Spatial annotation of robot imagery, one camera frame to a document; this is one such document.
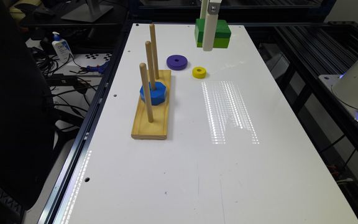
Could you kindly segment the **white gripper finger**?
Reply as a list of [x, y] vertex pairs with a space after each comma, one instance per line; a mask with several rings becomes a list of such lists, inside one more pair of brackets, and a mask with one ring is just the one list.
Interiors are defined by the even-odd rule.
[[203, 50], [210, 52], [213, 49], [218, 14], [221, 7], [221, 0], [208, 0], [208, 10], [204, 23]]
[[200, 10], [200, 19], [204, 19], [206, 17], [206, 13], [208, 10], [208, 0], [201, 1], [201, 10]]

